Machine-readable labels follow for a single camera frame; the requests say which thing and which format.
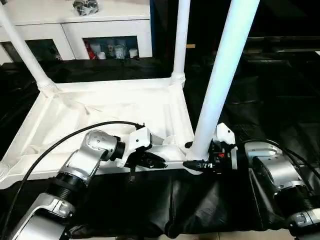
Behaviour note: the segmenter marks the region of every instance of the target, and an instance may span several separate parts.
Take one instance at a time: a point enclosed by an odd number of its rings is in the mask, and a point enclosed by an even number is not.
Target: white tray
[[[151,152],[168,161],[167,169],[181,168],[188,151],[185,143],[192,141],[194,134],[182,86],[170,84],[170,78],[62,83],[57,84],[61,92],[53,97],[46,98],[40,93],[0,162],[0,189],[22,180],[40,154],[64,136],[106,121],[145,123],[153,134],[164,139],[164,146]],[[119,137],[135,130],[122,124],[97,129]],[[55,176],[79,148],[85,134],[74,136],[54,149],[29,179]],[[128,171],[109,161],[101,164],[97,174]]]

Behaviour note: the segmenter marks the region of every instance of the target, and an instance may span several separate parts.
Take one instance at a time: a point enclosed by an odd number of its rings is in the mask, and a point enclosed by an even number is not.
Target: white cabinet
[[[110,38],[114,38],[114,45],[121,40],[126,41],[126,45],[128,45],[130,44],[130,38],[126,39],[126,37],[130,36],[135,37],[133,39],[135,43],[131,44],[132,47],[137,46],[140,57],[152,57],[150,20],[64,23],[62,27],[76,59],[90,59],[85,40],[94,42],[94,39],[100,38],[100,41],[96,39],[95,42],[100,45],[100,48],[103,48],[103,46],[108,46],[108,43],[112,42]]]
[[[79,16],[71,0],[10,0],[4,7],[39,60],[92,59],[88,45],[114,58],[110,45],[119,44],[127,58],[130,49],[144,58],[152,57],[149,1],[98,0],[99,11],[88,16]],[[19,58],[0,26],[0,64]]]
[[[39,60],[75,59],[60,24],[21,25],[17,26],[17,30],[27,40],[31,51]],[[6,30],[4,27],[0,27],[0,64],[21,62],[19,58]]]

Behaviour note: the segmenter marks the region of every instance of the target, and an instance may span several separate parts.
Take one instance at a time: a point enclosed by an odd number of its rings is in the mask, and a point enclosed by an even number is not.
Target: cabinet glass door
[[[31,52],[38,61],[60,61],[62,60],[60,53],[52,39],[27,40]],[[1,43],[3,49],[13,62],[22,62],[17,50],[10,41]]]
[[[137,36],[88,37],[83,42],[90,59],[139,58]]]

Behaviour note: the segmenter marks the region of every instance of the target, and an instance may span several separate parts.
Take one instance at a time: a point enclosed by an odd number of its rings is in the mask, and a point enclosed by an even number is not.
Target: black cable
[[[24,175],[22,181],[21,181],[21,184],[12,200],[12,203],[10,205],[10,208],[9,208],[9,211],[6,215],[6,218],[5,218],[5,222],[4,222],[4,226],[3,226],[3,229],[2,229],[2,234],[1,234],[1,240],[4,240],[5,239],[5,233],[7,232],[7,228],[8,228],[8,223],[9,223],[9,220],[10,220],[10,217],[11,217],[11,214],[13,212],[13,209],[15,207],[15,204],[16,204],[16,201],[20,195],[20,192],[22,191],[23,187],[25,186],[26,182],[27,182],[27,179],[28,177],[30,176],[31,172],[35,169],[35,167],[38,165],[38,163],[48,154],[50,153],[53,149],[55,149],[57,146],[59,146],[60,144],[62,144],[64,141],[68,140],[69,138],[77,135],[77,134],[80,134],[84,131],[87,131],[87,130],[90,130],[90,129],[93,129],[93,128],[96,128],[96,127],[100,127],[100,126],[103,126],[103,125],[110,125],[110,124],[127,124],[127,125],[132,125],[132,126],[135,126],[137,129],[140,129],[140,128],[143,128],[144,126],[143,125],[140,125],[140,124],[137,124],[137,123],[134,123],[134,122],[130,122],[130,121],[105,121],[105,122],[100,122],[100,123],[97,123],[97,124],[94,124],[94,125],[90,125],[90,126],[87,126],[87,127],[84,127],[80,130],[77,130],[67,136],[65,136],[64,138],[60,139],[59,141],[57,141],[55,144],[53,144],[51,147],[49,147],[44,153],[41,154],[41,156],[32,164],[32,166],[29,168],[29,170],[26,172],[26,174]]]
[[[298,161],[294,157],[296,157],[297,159],[302,161],[314,173],[314,175],[319,180],[320,180],[320,173],[315,169],[315,167],[313,167],[309,162],[307,162],[307,160],[305,160],[302,156],[300,156],[296,152],[294,152],[286,147],[282,147],[279,143],[272,141],[272,140],[268,140],[268,139],[249,139],[249,140],[244,140],[244,141],[241,141],[240,143],[234,144],[233,146],[236,147],[239,145],[244,145],[246,143],[252,143],[252,142],[264,142],[264,143],[272,144],[272,145],[276,146],[277,148],[279,148],[280,150],[282,150],[292,160],[293,164],[300,170],[301,178],[304,181],[304,183],[307,185],[309,190],[312,192],[314,191],[312,189],[312,187],[310,186],[308,179],[304,176],[304,174],[302,174],[300,164],[298,163]]]

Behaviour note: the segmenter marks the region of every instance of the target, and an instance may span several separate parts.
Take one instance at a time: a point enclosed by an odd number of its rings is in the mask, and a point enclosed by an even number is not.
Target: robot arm
[[[290,233],[300,240],[320,239],[320,204],[296,168],[276,146],[246,143],[245,154],[258,181],[273,197]]]
[[[155,138],[143,127],[120,139],[101,130],[89,131],[78,150],[73,152],[53,179],[47,191],[41,193],[20,220],[11,240],[63,240],[69,239],[64,223],[72,217],[78,200],[83,196],[101,161],[115,161],[117,166],[129,165],[135,155],[144,167],[165,167],[165,161],[150,152]]]

